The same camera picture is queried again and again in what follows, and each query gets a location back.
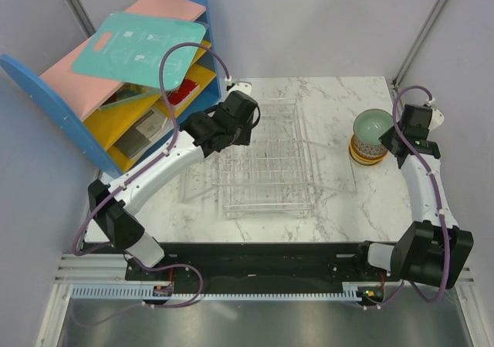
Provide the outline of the mint green bowl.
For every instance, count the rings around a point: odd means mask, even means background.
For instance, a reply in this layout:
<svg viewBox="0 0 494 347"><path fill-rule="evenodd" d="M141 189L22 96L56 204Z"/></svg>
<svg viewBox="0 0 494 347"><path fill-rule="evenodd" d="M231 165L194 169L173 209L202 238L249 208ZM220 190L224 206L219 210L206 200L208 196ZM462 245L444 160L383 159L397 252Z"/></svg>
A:
<svg viewBox="0 0 494 347"><path fill-rule="evenodd" d="M392 116L382 109L367 109L354 120L353 132L361 142L380 145L381 136L393 126Z"/></svg>

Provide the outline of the purple scale pattern bowl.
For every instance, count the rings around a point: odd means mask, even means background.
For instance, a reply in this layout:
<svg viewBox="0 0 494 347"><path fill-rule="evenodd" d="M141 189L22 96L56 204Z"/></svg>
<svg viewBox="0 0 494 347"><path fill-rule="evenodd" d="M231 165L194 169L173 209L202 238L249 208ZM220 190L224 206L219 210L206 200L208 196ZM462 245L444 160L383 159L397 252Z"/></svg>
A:
<svg viewBox="0 0 494 347"><path fill-rule="evenodd" d="M356 134L351 138L351 143L362 153L367 155L380 155L382 153L387 153L386 147L384 147L380 142L377 144L369 144L362 141Z"/></svg>

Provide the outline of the orange yellow bowl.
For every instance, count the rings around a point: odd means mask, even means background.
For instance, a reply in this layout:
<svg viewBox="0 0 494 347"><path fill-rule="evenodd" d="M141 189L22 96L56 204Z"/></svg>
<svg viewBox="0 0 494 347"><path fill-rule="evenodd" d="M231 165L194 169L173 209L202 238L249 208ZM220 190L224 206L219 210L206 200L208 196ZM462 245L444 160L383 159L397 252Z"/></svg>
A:
<svg viewBox="0 0 494 347"><path fill-rule="evenodd" d="M354 156L355 158L359 158L361 160L376 160L376 159L381 159L385 158L387 156L387 153L382 153L380 155L367 155L365 153L360 152L353 143L349 144L349 153L351 156Z"/></svg>

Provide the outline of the cream bowl with bird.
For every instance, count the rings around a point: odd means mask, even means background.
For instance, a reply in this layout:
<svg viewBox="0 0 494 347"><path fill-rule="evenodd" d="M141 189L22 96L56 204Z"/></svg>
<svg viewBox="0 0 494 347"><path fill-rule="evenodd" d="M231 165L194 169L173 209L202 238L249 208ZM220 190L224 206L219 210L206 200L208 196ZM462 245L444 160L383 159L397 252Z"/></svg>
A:
<svg viewBox="0 0 494 347"><path fill-rule="evenodd" d="M350 156L351 160L355 163L357 163L358 165L360 166L364 166L364 167L371 167L371 166L376 166L378 165L379 163L382 163L383 162L383 158L381 159L376 159L376 160L361 160L359 158L355 158L354 156Z"/></svg>

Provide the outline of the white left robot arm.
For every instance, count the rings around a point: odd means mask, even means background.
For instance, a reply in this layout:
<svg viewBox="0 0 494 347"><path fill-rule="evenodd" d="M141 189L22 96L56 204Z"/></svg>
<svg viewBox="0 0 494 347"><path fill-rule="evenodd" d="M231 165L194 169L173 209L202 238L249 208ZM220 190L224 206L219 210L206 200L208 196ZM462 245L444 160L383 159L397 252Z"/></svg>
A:
<svg viewBox="0 0 494 347"><path fill-rule="evenodd" d="M141 168L88 188L92 219L110 244L136 258L143 272L161 280L169 272L164 249L137 221L136 214L168 182L189 166L230 146L247 146L260 120L252 84L238 82L223 101L192 113L172 137L144 160Z"/></svg>

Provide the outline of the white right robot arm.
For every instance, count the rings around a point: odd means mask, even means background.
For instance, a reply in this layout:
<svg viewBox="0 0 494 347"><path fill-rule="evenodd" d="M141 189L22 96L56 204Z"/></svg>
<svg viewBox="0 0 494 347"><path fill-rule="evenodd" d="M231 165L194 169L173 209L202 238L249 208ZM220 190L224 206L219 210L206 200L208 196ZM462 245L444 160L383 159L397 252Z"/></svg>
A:
<svg viewBox="0 0 494 347"><path fill-rule="evenodd" d="M472 250L472 233L458 227L445 197L438 144L428 140L435 109L406 105L398 125L408 143L419 153L416 157L391 127L380 142L396 158L405 178L411 202L412 223L395 244L367 243L367 253L353 264L355 275L365 281L381 269L393 278L439 287L445 263L445 239L440 217L445 219L449 242L449 267L445 288L452 288Z"/></svg>

